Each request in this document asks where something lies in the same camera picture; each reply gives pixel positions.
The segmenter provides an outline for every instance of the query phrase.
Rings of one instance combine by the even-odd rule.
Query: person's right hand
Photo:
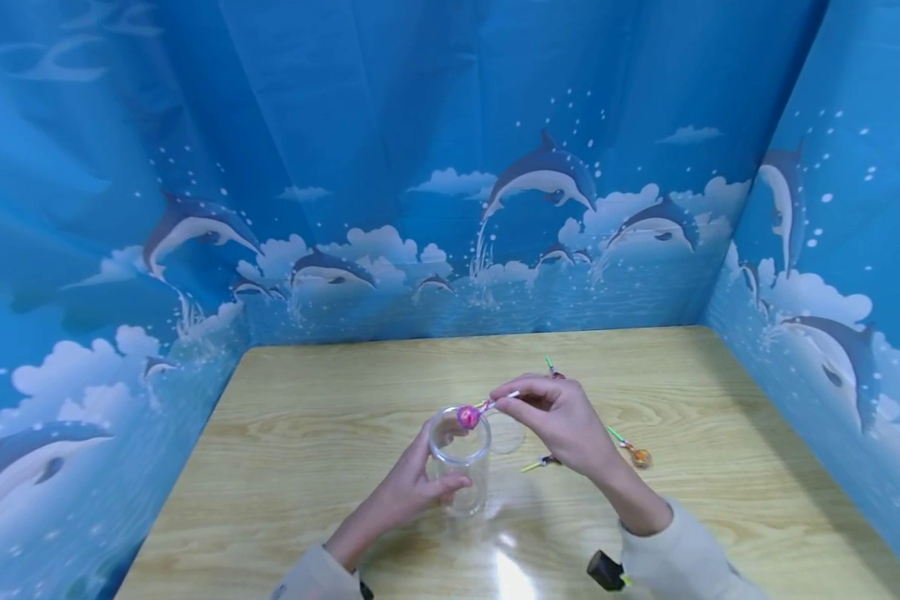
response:
[[[507,397],[519,391],[519,397]],[[593,410],[587,393],[572,379],[528,373],[490,392],[501,413],[530,428],[553,456],[585,478],[594,479],[626,462]]]

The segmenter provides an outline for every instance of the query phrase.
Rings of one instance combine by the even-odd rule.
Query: wrist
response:
[[[373,516],[372,507],[363,504],[343,519],[337,531],[323,544],[327,553],[349,573],[354,573],[361,557],[376,539],[383,535],[379,521]]]
[[[606,494],[615,491],[620,487],[622,480],[632,475],[636,475],[636,473],[621,459],[620,454],[616,453],[614,448],[612,456],[600,462],[600,465],[587,475],[587,479]]]

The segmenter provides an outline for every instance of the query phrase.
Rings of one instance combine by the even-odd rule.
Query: dolphin print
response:
[[[826,317],[784,318],[784,327],[798,330],[821,353],[821,368],[836,387],[846,383],[854,390],[862,433],[873,428],[880,399],[880,374],[873,358],[873,326],[864,330],[844,326]]]
[[[0,502],[17,488],[38,485],[60,472],[74,453],[113,437],[88,422],[46,422],[0,437]]]
[[[574,253],[572,254],[572,259],[574,259],[575,262],[577,260],[581,261],[585,265],[593,264],[593,258],[590,258],[590,252],[588,252],[586,248],[584,248],[583,250],[574,251]]]
[[[438,276],[438,274],[432,274],[432,276],[427,277],[423,282],[420,282],[420,284],[417,285],[418,291],[423,290],[424,288],[433,288],[435,290],[445,290],[448,292],[453,291],[453,286],[450,285],[450,282],[443,277]]]
[[[127,36],[139,36],[141,38],[155,38],[163,33],[160,27],[141,24],[134,20],[140,14],[155,10],[156,4],[151,2],[139,2],[127,8],[121,17],[112,25],[107,25],[107,30],[114,33],[123,33]]]
[[[107,73],[109,67],[92,66],[77,67],[67,66],[65,61],[60,58],[69,54],[73,49],[79,48],[90,43],[104,42],[103,37],[94,36],[91,33],[78,33],[76,36],[66,37],[60,42],[53,44],[50,50],[47,50],[43,57],[40,57],[31,68],[15,73],[12,76],[16,78],[26,78],[38,82],[92,82]]]
[[[345,258],[324,254],[316,247],[306,257],[300,258],[293,264],[293,270],[290,273],[291,287],[298,280],[300,273],[304,273],[305,276],[321,278],[326,283],[363,282],[373,289],[377,289],[376,279],[367,269],[363,269],[360,265]]]
[[[783,271],[786,278],[797,265],[806,229],[806,203],[800,172],[802,155],[803,139],[800,139],[795,151],[768,151],[757,172],[773,193],[773,233],[783,240]]]
[[[570,257],[568,247],[560,244],[560,242],[555,242],[555,244],[547,248],[543,254],[540,254],[540,258],[537,260],[537,266],[543,265],[548,260],[556,262],[565,261],[573,264],[573,258]]]
[[[163,191],[167,209],[144,244],[142,259],[147,270],[163,282],[165,267],[160,259],[194,238],[214,240],[217,244],[236,242],[262,254],[260,242],[250,227],[231,209],[197,197],[180,197]]]
[[[758,267],[752,262],[741,260],[740,271],[744,274],[744,282],[747,284],[747,289],[751,291],[753,305],[756,306],[764,316],[767,316],[768,312],[770,312],[770,304],[760,297],[760,272],[758,271]]]
[[[237,276],[233,280],[233,283],[230,285],[230,291],[233,292],[234,296],[239,294],[259,294],[269,297],[269,290],[244,276]]]
[[[158,356],[147,356],[147,362],[144,365],[144,379],[149,379],[158,373],[177,370],[179,366]]]
[[[678,235],[694,252],[700,243],[700,229],[697,227],[696,219],[690,211],[678,207],[669,196],[664,196],[652,207],[644,208],[624,221],[603,246],[609,248],[613,242],[631,230],[651,230],[654,232],[653,237],[661,242]]]
[[[575,154],[560,150],[546,130],[540,132],[537,150],[520,157],[502,173],[487,199],[481,221],[486,222],[494,213],[504,208],[503,197],[508,192],[537,189],[547,194],[547,202],[562,207],[575,200],[594,210],[593,201],[597,186],[593,177]]]

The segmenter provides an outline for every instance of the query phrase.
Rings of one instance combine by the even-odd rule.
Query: clear plastic cup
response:
[[[473,430],[464,429],[457,420],[458,408],[444,408],[430,423],[432,474],[435,478],[460,474],[470,479],[472,485],[456,492],[443,507],[451,517],[471,517],[487,506],[490,427],[487,419],[481,418]]]

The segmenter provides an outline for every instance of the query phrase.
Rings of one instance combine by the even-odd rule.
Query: table surface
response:
[[[545,371],[544,354],[652,450],[645,478],[771,598],[900,598],[899,561],[701,327],[255,348],[117,598],[268,598],[426,418]],[[613,510],[567,468],[519,473],[544,454],[527,432],[492,457],[481,516],[431,511],[374,546],[362,573],[377,598],[605,598],[584,569],[598,548],[619,558]]]

